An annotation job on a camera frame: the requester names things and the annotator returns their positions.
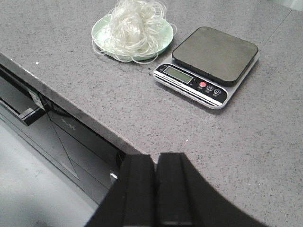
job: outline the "button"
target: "button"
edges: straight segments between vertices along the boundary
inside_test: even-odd
[[[215,90],[214,90],[214,93],[215,93],[216,95],[219,95],[219,94],[221,94],[221,90],[215,89]]]
[[[199,84],[199,86],[200,86],[200,87],[206,87],[206,83],[205,83],[205,82],[201,82],[201,83]]]
[[[211,86],[211,85],[208,85],[206,89],[209,90],[209,91],[212,91],[214,89],[214,87]]]

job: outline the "scale control panel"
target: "scale control panel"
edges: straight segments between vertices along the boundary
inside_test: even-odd
[[[221,106],[227,98],[227,92],[221,87],[172,64],[160,65],[154,75],[169,83],[171,88],[213,106]]]

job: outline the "floor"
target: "floor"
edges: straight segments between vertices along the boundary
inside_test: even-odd
[[[0,227],[83,227],[96,207],[0,118]]]
[[[303,11],[303,0],[271,0],[271,1],[298,11]]]

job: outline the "white fishing line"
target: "white fishing line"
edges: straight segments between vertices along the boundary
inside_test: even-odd
[[[98,54],[110,52],[116,60],[122,62],[134,61],[140,64],[153,62],[163,46],[160,31],[164,26],[166,12],[165,4],[159,1],[120,0],[106,15],[110,16],[108,25],[101,28],[102,33],[108,34],[108,37],[98,45],[102,51],[97,51],[93,45],[94,52]],[[153,59],[149,62],[140,62],[134,57]]]

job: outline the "red button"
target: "red button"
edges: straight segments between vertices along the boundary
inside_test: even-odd
[[[206,87],[206,83],[205,83],[205,82],[201,82],[201,83],[199,84],[199,86],[200,86],[200,87]]]

